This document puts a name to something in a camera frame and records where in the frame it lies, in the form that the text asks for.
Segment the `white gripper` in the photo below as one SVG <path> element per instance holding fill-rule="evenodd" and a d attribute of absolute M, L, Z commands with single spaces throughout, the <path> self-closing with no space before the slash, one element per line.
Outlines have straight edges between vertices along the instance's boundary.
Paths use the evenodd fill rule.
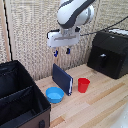
<path fill-rule="evenodd" d="M 61 46 L 71 46 L 79 42 L 79 33 L 63 35 L 60 30 L 53 30 L 47 33 L 47 45 L 51 48 Z M 70 54 L 71 48 L 67 48 L 66 54 Z M 58 50 L 55 49 L 54 56 L 58 56 Z"/>

